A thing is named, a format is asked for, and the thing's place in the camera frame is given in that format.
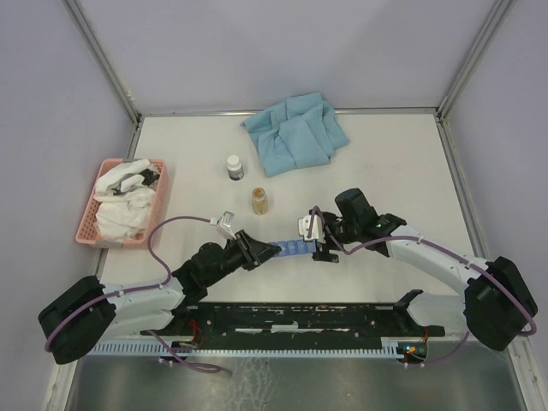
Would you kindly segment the aluminium corner post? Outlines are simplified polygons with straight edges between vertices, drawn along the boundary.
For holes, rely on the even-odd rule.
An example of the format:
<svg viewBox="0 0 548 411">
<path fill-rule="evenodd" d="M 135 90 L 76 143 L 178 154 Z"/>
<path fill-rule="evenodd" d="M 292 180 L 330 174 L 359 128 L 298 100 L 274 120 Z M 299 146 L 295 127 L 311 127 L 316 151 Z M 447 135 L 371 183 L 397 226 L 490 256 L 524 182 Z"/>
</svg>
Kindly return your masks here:
<svg viewBox="0 0 548 411">
<path fill-rule="evenodd" d="M 437 117 L 440 122 L 448 120 L 458 99 L 463 94 L 468 82 L 472 79 L 475 70 L 479 67 L 481 60 L 514 6 L 514 0 L 497 0 L 494 3 L 472 47 L 464 58 L 463 64 L 452 82 L 449 91 L 438 107 Z"/>
<path fill-rule="evenodd" d="M 114 93 L 118 103 L 124 110 L 128 119 L 133 124 L 138 124 L 141 118 L 141 114 L 134 106 L 127 90 L 122 85 L 119 76 L 117 75 L 113 65 L 107 57 L 104 48 L 100 44 L 97 35 L 93 31 L 90 21 L 85 16 L 84 9 L 80 4 L 80 1 L 76 0 L 62 0 L 62 4 L 68 11 L 71 19 L 77 27 L 80 35 L 86 42 L 86 45 L 91 52 L 95 62 L 97 63 L 99 70 L 106 79 L 112 92 Z"/>
</svg>

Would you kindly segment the white cap dark pill bottle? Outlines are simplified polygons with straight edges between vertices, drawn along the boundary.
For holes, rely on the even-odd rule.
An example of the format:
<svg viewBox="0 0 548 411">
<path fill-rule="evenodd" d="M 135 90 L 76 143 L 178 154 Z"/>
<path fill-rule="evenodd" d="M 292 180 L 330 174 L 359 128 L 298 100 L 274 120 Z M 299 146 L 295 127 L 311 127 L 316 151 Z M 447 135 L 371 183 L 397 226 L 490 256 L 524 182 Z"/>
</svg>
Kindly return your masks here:
<svg viewBox="0 0 548 411">
<path fill-rule="evenodd" d="M 244 177 L 243 164 L 237 155 L 230 155 L 226 160 L 228 176 L 233 181 L 239 181 Z"/>
</svg>

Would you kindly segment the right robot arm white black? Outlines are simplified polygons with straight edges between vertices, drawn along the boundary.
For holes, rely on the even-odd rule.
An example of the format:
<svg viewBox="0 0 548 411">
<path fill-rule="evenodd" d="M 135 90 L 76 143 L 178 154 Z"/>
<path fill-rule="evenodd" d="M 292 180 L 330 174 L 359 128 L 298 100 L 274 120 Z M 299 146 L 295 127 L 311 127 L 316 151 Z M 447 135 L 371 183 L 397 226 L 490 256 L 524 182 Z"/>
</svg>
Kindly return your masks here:
<svg viewBox="0 0 548 411">
<path fill-rule="evenodd" d="M 453 295 L 420 293 L 392 317 L 397 331 L 422 326 L 466 329 L 487 348 L 506 349 L 518 336 L 536 333 L 538 306 L 517 265 L 458 253 L 424 237 L 404 219 L 379 214 L 363 192 L 351 188 L 335 198 L 339 212 L 310 210 L 299 222 L 304 241 L 316 241 L 322 260 L 367 249 L 401 261 L 445 284 Z"/>
</svg>

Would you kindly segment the pink plastic basket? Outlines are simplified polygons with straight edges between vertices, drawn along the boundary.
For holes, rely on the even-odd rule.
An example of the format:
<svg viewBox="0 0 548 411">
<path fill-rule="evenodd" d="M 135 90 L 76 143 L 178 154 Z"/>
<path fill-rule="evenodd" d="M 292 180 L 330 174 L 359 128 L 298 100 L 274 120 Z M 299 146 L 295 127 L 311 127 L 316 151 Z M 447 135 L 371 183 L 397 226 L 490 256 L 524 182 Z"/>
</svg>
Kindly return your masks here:
<svg viewBox="0 0 548 411">
<path fill-rule="evenodd" d="M 105 159 L 75 240 L 95 248 L 146 248 L 164 210 L 169 179 L 162 159 Z"/>
</svg>

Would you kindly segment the clear bottle yellow pills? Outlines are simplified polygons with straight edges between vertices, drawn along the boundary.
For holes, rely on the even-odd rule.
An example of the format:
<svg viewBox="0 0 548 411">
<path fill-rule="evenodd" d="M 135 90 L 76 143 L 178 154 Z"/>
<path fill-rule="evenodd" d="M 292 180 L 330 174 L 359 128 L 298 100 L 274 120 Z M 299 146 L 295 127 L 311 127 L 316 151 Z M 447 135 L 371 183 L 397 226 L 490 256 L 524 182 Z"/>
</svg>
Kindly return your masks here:
<svg viewBox="0 0 548 411">
<path fill-rule="evenodd" d="M 265 215 L 268 212 L 268 198 L 263 188 L 255 188 L 252 191 L 252 208 L 257 215 Z"/>
</svg>

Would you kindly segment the left aluminium corner post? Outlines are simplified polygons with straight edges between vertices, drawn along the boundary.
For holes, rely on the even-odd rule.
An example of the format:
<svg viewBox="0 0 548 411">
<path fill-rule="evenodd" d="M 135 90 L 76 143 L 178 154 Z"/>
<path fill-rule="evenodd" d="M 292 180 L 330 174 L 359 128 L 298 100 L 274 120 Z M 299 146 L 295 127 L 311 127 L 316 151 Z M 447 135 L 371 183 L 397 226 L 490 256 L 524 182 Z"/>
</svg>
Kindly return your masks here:
<svg viewBox="0 0 548 411">
<path fill-rule="evenodd" d="M 84 9 L 80 4 L 80 1 L 76 0 L 62 0 L 62 4 L 68 11 L 71 19 L 77 27 L 80 35 L 86 42 L 86 45 L 91 52 L 95 62 L 97 63 L 99 70 L 106 79 L 112 92 L 114 93 L 118 103 L 124 110 L 128 119 L 133 124 L 138 124 L 141 118 L 141 114 L 134 106 L 127 90 L 122 85 L 119 76 L 117 75 L 113 65 L 107 57 L 104 48 L 100 44 L 97 35 L 93 31 L 90 21 L 85 16 Z"/>
</svg>

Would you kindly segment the light blue folded cloth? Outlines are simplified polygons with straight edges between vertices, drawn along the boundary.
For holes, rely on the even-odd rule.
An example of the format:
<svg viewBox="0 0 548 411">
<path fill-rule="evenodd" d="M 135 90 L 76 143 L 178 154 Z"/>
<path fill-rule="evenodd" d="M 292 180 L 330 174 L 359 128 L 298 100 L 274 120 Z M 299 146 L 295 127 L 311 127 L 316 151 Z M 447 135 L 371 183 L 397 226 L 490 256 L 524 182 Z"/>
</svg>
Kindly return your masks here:
<svg viewBox="0 0 548 411">
<path fill-rule="evenodd" d="M 268 177 L 329 164 L 349 144 L 321 92 L 286 98 L 241 123 Z"/>
</svg>

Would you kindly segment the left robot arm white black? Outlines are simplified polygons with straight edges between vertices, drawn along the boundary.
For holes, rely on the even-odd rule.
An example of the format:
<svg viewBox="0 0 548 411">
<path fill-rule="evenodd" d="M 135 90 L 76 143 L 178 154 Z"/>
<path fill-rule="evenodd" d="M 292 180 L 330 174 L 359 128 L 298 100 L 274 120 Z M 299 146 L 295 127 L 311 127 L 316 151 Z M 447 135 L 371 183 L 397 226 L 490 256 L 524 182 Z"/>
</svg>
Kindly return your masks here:
<svg viewBox="0 0 548 411">
<path fill-rule="evenodd" d="M 215 242 L 202 245 L 157 283 L 124 286 L 83 277 L 39 313 L 45 351 L 64 365 L 88 354 L 103 340 L 163 328 L 182 333 L 189 324 L 185 308 L 204 299 L 209 287 L 239 269 L 252 271 L 281 251 L 278 245 L 255 240 L 240 230 L 223 246 Z"/>
</svg>

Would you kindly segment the blue weekly pill organizer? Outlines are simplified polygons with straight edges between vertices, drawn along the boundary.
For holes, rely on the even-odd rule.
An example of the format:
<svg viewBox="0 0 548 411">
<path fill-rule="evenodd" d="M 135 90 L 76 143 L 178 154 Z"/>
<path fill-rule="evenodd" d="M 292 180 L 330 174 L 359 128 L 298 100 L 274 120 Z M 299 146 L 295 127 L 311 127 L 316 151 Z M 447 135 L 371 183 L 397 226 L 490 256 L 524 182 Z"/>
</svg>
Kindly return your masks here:
<svg viewBox="0 0 548 411">
<path fill-rule="evenodd" d="M 304 254 L 313 254 L 317 250 L 316 241 L 303 241 L 302 239 L 273 242 L 281 249 L 277 257 L 289 257 Z"/>
</svg>

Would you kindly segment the right aluminium corner post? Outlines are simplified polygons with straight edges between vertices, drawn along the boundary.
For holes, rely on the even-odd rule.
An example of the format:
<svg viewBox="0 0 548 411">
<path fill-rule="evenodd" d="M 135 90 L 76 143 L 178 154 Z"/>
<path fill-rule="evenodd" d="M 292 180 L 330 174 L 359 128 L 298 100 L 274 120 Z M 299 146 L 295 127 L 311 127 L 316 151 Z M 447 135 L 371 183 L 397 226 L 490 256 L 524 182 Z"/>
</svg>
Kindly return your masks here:
<svg viewBox="0 0 548 411">
<path fill-rule="evenodd" d="M 514 6 L 514 0 L 497 0 L 494 3 L 472 47 L 464 58 L 463 64 L 452 82 L 449 91 L 438 107 L 437 117 L 440 122 L 448 120 L 458 99 L 463 94 L 468 82 L 472 79 L 475 70 L 479 67 L 481 60 Z"/>
</svg>

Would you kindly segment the white crumpled cloth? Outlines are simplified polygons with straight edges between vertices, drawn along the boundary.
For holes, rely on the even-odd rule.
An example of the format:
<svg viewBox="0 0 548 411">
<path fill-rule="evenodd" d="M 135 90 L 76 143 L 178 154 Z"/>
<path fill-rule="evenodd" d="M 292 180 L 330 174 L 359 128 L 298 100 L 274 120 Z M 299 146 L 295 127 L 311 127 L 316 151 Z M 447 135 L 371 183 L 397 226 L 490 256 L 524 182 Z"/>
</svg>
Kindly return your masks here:
<svg viewBox="0 0 548 411">
<path fill-rule="evenodd" d="M 100 176 L 93 198 L 99 203 L 96 230 L 108 241 L 124 241 L 145 232 L 160 172 L 148 159 L 121 163 Z"/>
</svg>

